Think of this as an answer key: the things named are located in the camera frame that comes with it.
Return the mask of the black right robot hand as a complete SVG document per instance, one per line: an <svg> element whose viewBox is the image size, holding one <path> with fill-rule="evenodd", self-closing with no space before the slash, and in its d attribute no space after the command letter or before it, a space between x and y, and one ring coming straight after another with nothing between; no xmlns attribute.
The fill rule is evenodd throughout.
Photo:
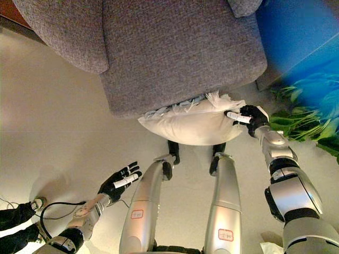
<svg viewBox="0 0 339 254"><path fill-rule="evenodd" d="M260 106L245 105L240 108L239 113L224 111L224 115L234 121L233 125L245 125L248 129L248 134L253 138L258 128L270 125L268 114Z"/></svg>

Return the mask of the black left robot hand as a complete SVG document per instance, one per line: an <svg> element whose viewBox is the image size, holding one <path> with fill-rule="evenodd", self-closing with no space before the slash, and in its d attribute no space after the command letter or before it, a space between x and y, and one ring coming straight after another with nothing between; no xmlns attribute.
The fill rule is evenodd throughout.
<svg viewBox="0 0 339 254"><path fill-rule="evenodd" d="M98 194L109 197L109 205L117 202L123 192L142 177L138 162L132 162L111 175L100 187Z"/></svg>

